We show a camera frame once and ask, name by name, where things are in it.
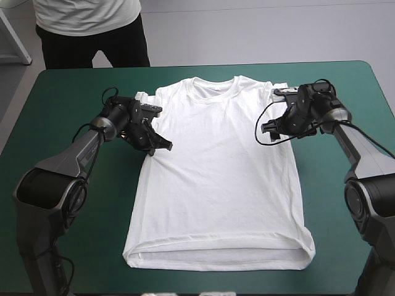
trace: t-shirt hem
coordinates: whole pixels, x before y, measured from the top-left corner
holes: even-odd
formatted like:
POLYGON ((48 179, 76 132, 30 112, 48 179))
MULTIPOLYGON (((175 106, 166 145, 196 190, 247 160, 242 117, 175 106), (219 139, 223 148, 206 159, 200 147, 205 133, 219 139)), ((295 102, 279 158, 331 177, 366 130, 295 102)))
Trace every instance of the t-shirt hem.
POLYGON ((315 256, 315 247, 308 248, 300 240, 286 237, 281 234, 265 233, 250 236, 220 237, 213 239, 209 236, 202 236, 200 240, 183 240, 172 238, 172 242, 153 241, 138 244, 130 250, 125 250, 123 257, 132 268, 152 268, 152 269, 179 269, 195 271, 247 271, 263 269, 304 269, 315 256), (142 258, 141 254, 155 252, 177 252, 213 249, 277 249, 277 250, 296 250, 302 249, 306 259, 303 260, 263 260, 250 262, 198 262, 198 261, 172 261, 169 259, 147 259, 142 258))
POLYGON ((170 260, 147 260, 140 258, 127 259, 132 268, 173 269, 188 271, 251 271, 251 270, 302 270, 308 267, 311 260, 281 261, 267 260, 243 263, 202 263, 170 260))
POLYGON ((91 36, 91 35, 101 34, 101 33, 105 33, 105 32, 111 31, 111 30, 116 30, 121 27, 127 26, 127 25, 131 24, 132 22, 134 22, 137 19, 138 15, 139 15, 139 12, 136 15, 134 15, 130 18, 127 18, 123 22, 111 23, 106 26, 100 26, 99 28, 97 28, 95 30, 85 30, 85 31, 58 30, 56 28, 47 27, 45 24, 41 23, 38 19, 36 19, 36 24, 40 28, 42 28, 48 32, 51 32, 51 33, 64 35, 64 36, 71 36, 71 37, 79 37, 79 36, 83 37, 83 36, 91 36))

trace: green table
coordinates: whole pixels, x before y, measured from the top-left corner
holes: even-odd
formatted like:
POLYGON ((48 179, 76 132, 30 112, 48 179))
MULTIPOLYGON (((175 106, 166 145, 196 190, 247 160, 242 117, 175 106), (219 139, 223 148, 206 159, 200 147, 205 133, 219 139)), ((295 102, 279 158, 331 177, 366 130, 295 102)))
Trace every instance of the green table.
MULTIPOLYGON (((0 292, 31 291, 15 242, 16 215, 11 194, 17 181, 36 162, 59 153, 70 144, 77 128, 100 111, 100 97, 105 88, 116 85, 124 96, 134 96, 137 91, 154 94, 159 86, 186 77, 223 81, 234 75, 260 81, 285 81, 290 86, 327 78, 352 112, 354 123, 395 150, 394 117, 372 69, 365 62, 44 71, 0 156, 0 292)), ((343 178, 350 167, 347 158, 336 139, 329 135, 293 140, 292 145, 302 185, 306 226, 317 248, 313 262, 304 271, 192 272, 128 267, 121 254, 144 154, 118 140, 103 145, 84 209, 68 235, 59 239, 62 254, 76 264, 72 290, 89 293, 351 292, 370 247, 360 239, 344 203, 343 178)))

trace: white object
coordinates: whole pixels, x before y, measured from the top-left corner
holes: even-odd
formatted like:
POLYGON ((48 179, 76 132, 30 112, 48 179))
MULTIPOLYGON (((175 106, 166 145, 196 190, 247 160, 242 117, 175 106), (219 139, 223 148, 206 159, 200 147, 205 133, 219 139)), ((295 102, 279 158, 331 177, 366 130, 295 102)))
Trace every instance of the white object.
MULTIPOLYGON (((315 247, 291 144, 264 147, 254 138, 272 88, 243 76, 188 78, 155 96, 137 95, 163 107, 152 125, 173 149, 143 163, 123 251, 131 267, 236 271, 311 262, 315 247)), ((285 108, 273 104, 261 123, 285 108)))
POLYGON ((88 36, 126 26, 140 13, 139 0, 33 0, 41 28, 66 36, 88 36))
POLYGON ((4 12, 0 9, 0 64, 31 64, 31 57, 12 28, 4 12))

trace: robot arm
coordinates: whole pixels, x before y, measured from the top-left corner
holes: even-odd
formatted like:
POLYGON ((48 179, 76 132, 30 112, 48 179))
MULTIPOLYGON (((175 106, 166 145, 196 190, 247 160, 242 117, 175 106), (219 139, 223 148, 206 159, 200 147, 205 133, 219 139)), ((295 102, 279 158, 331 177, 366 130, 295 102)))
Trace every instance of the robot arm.
POLYGON ((90 130, 58 155, 36 164, 19 182, 17 244, 35 295, 72 295, 67 282, 57 238, 64 235, 82 208, 89 176, 104 141, 124 139, 135 149, 153 155, 155 149, 170 150, 172 143, 151 126, 162 108, 140 101, 109 97, 90 130), (85 167, 93 159, 89 172, 85 167))
POLYGON ((280 134, 333 134, 351 169, 345 200, 362 239, 372 246, 353 295, 389 296, 395 291, 395 159, 383 155, 351 123, 351 114, 329 81, 276 89, 274 102, 286 101, 285 113, 261 126, 273 141, 280 134))

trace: person's leg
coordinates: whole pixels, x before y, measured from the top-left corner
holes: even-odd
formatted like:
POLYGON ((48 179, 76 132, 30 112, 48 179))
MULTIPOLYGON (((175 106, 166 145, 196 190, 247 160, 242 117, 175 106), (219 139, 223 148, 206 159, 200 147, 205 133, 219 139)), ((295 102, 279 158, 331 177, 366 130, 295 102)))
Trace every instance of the person's leg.
POLYGON ((113 67, 149 67, 141 16, 127 26, 96 35, 113 67))
POLYGON ((93 68, 96 49, 87 37, 71 37, 48 32, 36 26, 41 38, 47 69, 93 68))

